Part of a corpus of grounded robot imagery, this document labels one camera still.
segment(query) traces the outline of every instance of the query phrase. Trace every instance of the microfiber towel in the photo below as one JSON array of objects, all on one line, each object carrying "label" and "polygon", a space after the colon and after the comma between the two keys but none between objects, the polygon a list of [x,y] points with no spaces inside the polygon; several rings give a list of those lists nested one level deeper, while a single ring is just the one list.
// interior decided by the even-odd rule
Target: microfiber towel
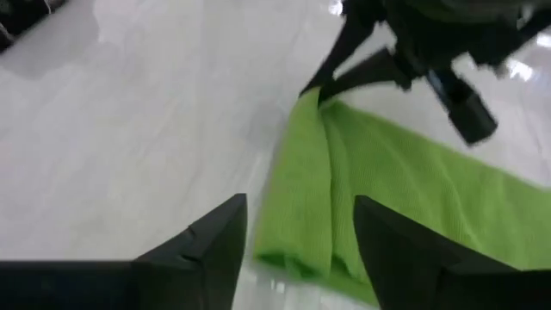
[{"label": "microfiber towel", "polygon": [[520,269],[551,268],[551,192],[319,90],[291,112],[260,210],[253,255],[376,305],[353,207],[367,195]]}]

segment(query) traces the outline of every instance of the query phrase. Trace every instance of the green cloth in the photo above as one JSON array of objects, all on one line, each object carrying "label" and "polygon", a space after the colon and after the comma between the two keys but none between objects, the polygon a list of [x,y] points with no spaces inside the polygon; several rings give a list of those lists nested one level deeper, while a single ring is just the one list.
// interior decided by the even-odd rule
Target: green cloth
[{"label": "green cloth", "polygon": [[356,195],[519,269],[551,268],[551,192],[318,90],[296,104],[259,214],[253,255],[376,304],[352,222]]}]

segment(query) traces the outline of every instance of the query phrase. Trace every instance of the black mechanical part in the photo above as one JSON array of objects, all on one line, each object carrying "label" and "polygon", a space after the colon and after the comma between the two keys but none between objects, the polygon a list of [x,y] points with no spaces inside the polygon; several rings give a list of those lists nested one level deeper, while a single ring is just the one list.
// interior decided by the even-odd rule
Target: black mechanical part
[{"label": "black mechanical part", "polygon": [[0,309],[230,310],[246,229],[237,194],[133,261],[0,262]]},{"label": "black mechanical part", "polygon": [[518,271],[367,196],[354,227],[382,310],[549,309],[551,271]]},{"label": "black mechanical part", "polygon": [[[453,16],[453,6],[450,7],[449,3],[436,6],[436,2],[440,3],[440,0],[346,0],[343,29],[303,92],[321,86],[321,104],[358,86],[393,81],[403,90],[408,90],[413,79],[427,77],[465,142],[471,146],[487,139],[495,132],[497,122],[477,91],[455,76],[450,69],[451,62],[469,53],[477,65],[500,65],[551,24],[551,9],[537,9],[528,22],[518,27],[511,22],[511,6],[506,3],[503,3],[506,6],[503,11],[487,10],[482,15],[473,14],[474,19],[466,19],[463,18],[464,11]],[[475,3],[466,5],[476,7]],[[499,3],[488,3],[483,7],[488,9],[490,5],[499,6]],[[369,7],[376,8],[376,13],[357,12]],[[427,8],[436,7],[439,9],[427,11]],[[371,59],[365,59],[334,78],[334,71],[357,49],[362,38],[367,39],[375,24],[383,21],[396,35],[395,51],[380,50]]]},{"label": "black mechanical part", "polygon": [[0,0],[0,52],[67,0]]},{"label": "black mechanical part", "polygon": [[498,123],[479,94],[451,69],[431,71],[427,80],[448,110],[449,120],[468,145],[481,142],[496,131]]}]

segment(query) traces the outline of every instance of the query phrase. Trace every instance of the tile floor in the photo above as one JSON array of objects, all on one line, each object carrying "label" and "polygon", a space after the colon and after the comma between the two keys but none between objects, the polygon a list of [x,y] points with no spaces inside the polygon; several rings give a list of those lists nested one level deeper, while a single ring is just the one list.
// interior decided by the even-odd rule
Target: tile floor
[{"label": "tile floor", "polygon": [[[0,57],[0,258],[130,258],[236,192],[254,219],[296,96],[341,20],[330,0],[73,0]],[[356,59],[392,42],[379,28]],[[354,106],[551,185],[551,37],[497,80],[468,59],[500,121],[467,149],[417,82]],[[364,309],[246,258],[234,308]]]}]

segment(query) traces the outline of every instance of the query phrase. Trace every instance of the black plastic part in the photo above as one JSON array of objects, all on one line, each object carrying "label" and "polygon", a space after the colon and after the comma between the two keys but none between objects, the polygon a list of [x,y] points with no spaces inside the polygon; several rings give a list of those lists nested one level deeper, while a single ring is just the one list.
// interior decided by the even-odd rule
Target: black plastic part
[{"label": "black plastic part", "polygon": [[68,0],[0,0],[0,53]]},{"label": "black plastic part", "polygon": [[504,24],[486,28],[483,39],[469,47],[469,54],[477,65],[500,65],[549,25],[551,25],[551,9],[539,9],[520,29],[507,27],[508,25]]},{"label": "black plastic part", "polygon": [[246,227],[239,194],[134,261],[2,262],[0,309],[230,310]]},{"label": "black plastic part", "polygon": [[551,271],[516,271],[367,196],[356,197],[354,226],[383,310],[551,307]]},{"label": "black plastic part", "polygon": [[324,85],[319,91],[319,103],[345,90],[380,82],[395,82],[407,90],[412,86],[412,79],[399,67],[396,58],[386,48],[382,48],[336,80]]},{"label": "black plastic part", "polygon": [[469,145],[488,139],[498,128],[498,123],[475,93],[464,103],[454,106],[448,117]]},{"label": "black plastic part", "polygon": [[347,1],[344,3],[346,19],[343,28],[329,55],[304,90],[300,92],[301,94],[332,81],[335,70],[373,33],[378,17],[374,14],[375,10],[369,7],[370,3],[381,6],[377,2],[371,1]]},{"label": "black plastic part", "polygon": [[468,145],[489,138],[498,128],[479,94],[450,68],[430,71],[430,86],[448,110],[448,117]]}]

